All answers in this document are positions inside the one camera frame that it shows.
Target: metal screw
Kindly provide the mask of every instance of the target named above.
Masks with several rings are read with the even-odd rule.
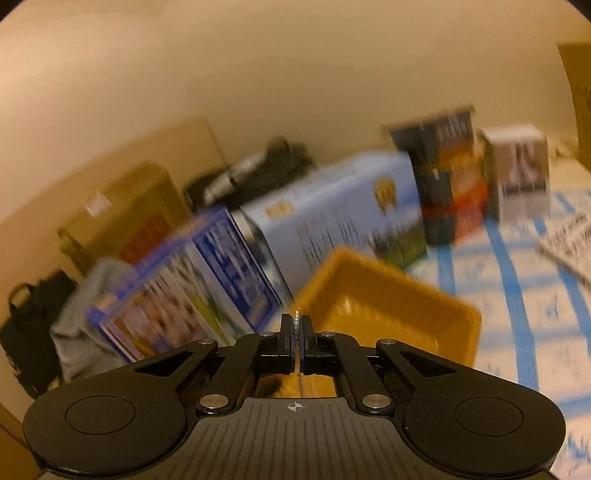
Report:
[[[205,408],[222,408],[228,404],[228,397],[217,393],[205,395],[199,403]]]
[[[363,397],[361,402],[367,408],[385,408],[390,405],[390,399],[386,395],[380,395],[377,393],[372,393],[371,395],[366,395]]]

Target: gray cloth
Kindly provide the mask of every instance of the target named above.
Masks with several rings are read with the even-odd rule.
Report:
[[[50,330],[64,381],[91,377],[126,365],[123,357],[88,322],[86,313],[102,294],[116,286],[121,275],[132,270],[120,260],[103,258],[66,302]]]

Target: black bag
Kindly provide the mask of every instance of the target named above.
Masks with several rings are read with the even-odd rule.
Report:
[[[37,286],[17,285],[8,295],[10,317],[0,328],[0,344],[17,380],[32,398],[60,385],[63,379],[49,328],[75,288],[76,284],[60,270]],[[17,307],[13,300],[24,289],[30,296]]]

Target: cardboard box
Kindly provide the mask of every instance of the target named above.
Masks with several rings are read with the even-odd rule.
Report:
[[[337,245],[399,267],[425,251],[407,153],[365,152],[242,208],[296,295]]]
[[[491,215],[500,222],[550,213],[550,168],[544,134],[533,125],[488,128],[487,176]]]
[[[558,44],[573,94],[579,132],[579,160],[591,170],[591,42]]]
[[[144,162],[97,191],[58,230],[60,251],[83,275],[101,257],[136,264],[189,216],[166,170]]]
[[[204,210],[89,312],[128,360],[198,338],[232,345],[265,325],[279,299],[224,208]]]

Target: orange plastic bin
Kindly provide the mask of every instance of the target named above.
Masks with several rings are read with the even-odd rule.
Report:
[[[476,308],[345,247],[300,292],[291,313],[296,310],[310,315],[316,332],[346,333],[363,346],[393,338],[468,367],[482,321]],[[286,379],[281,390],[306,397],[335,394],[331,378],[297,377]]]

